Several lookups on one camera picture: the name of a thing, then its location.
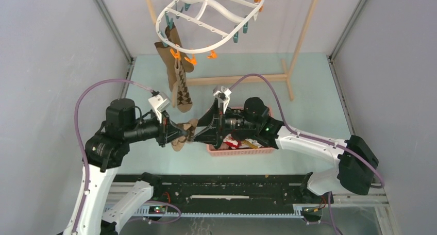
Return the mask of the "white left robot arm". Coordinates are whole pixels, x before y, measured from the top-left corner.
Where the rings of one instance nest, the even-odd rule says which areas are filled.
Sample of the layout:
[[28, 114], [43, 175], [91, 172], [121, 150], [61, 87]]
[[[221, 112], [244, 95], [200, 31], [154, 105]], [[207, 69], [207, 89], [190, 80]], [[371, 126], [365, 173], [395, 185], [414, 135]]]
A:
[[164, 147], [188, 133], [170, 120], [170, 101], [161, 94], [149, 100], [151, 117], [136, 117], [135, 102], [115, 99], [106, 109], [106, 119], [85, 144], [82, 190], [63, 234], [119, 234], [136, 210], [145, 202], [162, 198], [161, 177], [143, 173], [128, 193], [109, 211], [104, 207], [110, 187], [132, 143], [155, 139]]

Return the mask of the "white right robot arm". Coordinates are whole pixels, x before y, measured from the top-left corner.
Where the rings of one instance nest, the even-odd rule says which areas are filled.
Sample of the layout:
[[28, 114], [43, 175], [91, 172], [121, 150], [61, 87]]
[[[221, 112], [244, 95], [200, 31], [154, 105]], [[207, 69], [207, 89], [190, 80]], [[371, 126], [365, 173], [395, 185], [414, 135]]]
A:
[[270, 108], [258, 97], [248, 98], [243, 108], [225, 107], [224, 101], [215, 98], [210, 109], [199, 119], [202, 130], [194, 142], [220, 148], [227, 135], [238, 141], [252, 139], [263, 147], [291, 150], [318, 157], [332, 164], [332, 168], [306, 175], [300, 188], [300, 198], [306, 203], [315, 202], [321, 195], [345, 189], [357, 195], [367, 195], [379, 161], [367, 143], [359, 136], [349, 139], [330, 139], [289, 131], [284, 121], [271, 116]]

